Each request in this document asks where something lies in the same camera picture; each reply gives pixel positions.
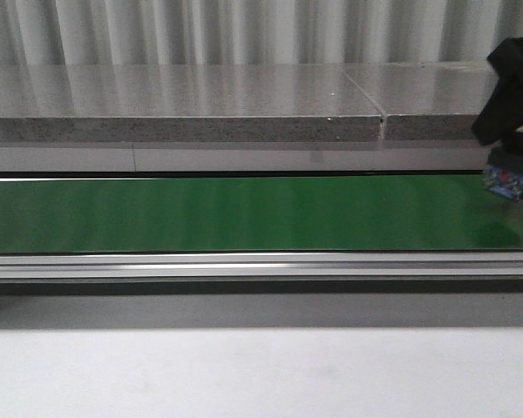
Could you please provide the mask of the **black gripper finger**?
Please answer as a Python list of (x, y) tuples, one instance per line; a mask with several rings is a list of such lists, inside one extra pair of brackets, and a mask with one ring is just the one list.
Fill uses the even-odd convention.
[(523, 37), (503, 40), (487, 57), (498, 76), (492, 95), (472, 124), (481, 145), (497, 141), (523, 155)]

